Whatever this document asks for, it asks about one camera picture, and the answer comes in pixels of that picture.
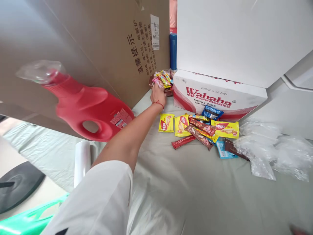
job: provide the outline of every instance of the white box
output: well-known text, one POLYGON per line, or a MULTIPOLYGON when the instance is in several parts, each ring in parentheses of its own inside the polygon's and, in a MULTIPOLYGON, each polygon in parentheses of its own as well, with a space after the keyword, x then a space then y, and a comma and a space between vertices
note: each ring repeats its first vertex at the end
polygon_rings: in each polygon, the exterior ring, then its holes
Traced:
POLYGON ((221 120, 238 121, 266 99, 264 88, 184 70, 174 75, 174 105, 193 113, 207 104, 224 112, 221 120))

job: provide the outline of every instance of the blue snack package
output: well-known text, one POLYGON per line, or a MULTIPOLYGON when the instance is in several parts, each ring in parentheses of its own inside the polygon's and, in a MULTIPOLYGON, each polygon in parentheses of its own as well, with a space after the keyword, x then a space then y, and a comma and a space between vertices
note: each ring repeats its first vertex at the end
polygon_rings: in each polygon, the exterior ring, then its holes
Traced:
POLYGON ((229 159, 229 158, 237 158, 238 157, 237 155, 225 150, 225 141, 221 141, 220 139, 218 139, 216 141, 216 147, 218 149, 219 157, 221 159, 229 159))
POLYGON ((223 113, 224 113, 223 111, 220 111, 208 105, 206 105, 204 110, 202 111, 203 116, 213 119, 214 121, 219 119, 223 115, 223 113))

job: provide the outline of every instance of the bottle handle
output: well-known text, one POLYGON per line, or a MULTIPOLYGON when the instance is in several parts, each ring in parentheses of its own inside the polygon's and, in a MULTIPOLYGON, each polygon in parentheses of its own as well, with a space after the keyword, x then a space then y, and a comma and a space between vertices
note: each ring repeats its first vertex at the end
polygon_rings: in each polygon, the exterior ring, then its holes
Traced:
POLYGON ((113 134, 113 130, 109 124, 103 122, 101 120, 84 120, 76 124, 73 129, 80 134, 81 136, 85 137, 89 140, 99 141, 99 142, 108 142, 113 134), (98 130, 95 133, 90 132, 83 126, 83 122, 85 121, 92 121, 98 126, 98 130))

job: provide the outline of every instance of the clear plastic bag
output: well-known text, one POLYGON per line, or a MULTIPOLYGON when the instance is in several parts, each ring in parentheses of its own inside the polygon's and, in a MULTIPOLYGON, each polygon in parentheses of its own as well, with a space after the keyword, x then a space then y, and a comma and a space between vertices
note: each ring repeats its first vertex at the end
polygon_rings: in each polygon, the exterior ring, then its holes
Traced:
POLYGON ((306 139, 300 136, 282 136, 276 150, 274 170, 309 182, 308 170, 313 164, 313 146, 306 139))
POLYGON ((237 151, 250 159, 251 173, 254 176, 276 180, 270 162, 277 159, 274 144, 278 142, 282 128, 274 123, 265 123, 258 119, 248 119, 240 126, 245 135, 235 140, 237 151))

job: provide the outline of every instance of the red plastic bottle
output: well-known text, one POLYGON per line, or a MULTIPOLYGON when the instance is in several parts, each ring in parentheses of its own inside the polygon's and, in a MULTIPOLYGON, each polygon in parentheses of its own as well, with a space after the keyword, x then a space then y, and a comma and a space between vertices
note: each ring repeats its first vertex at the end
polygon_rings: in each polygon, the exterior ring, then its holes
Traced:
POLYGON ((59 99, 56 114, 81 136, 107 142, 132 119, 134 114, 121 100, 100 87, 88 87, 64 74, 61 63, 40 60, 23 66, 17 76, 41 83, 59 99), (98 131, 84 128, 85 121, 93 121, 98 131))

